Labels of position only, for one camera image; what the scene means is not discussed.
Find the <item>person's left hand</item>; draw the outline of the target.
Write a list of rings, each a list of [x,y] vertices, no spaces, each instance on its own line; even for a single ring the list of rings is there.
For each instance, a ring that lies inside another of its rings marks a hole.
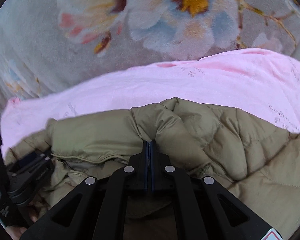
[[[36,222],[38,220],[38,212],[36,209],[31,209],[29,211],[30,219],[32,222]],[[27,230],[25,227],[17,227],[17,226],[8,226],[5,228],[5,231],[9,234],[11,239],[19,240],[22,234]]]

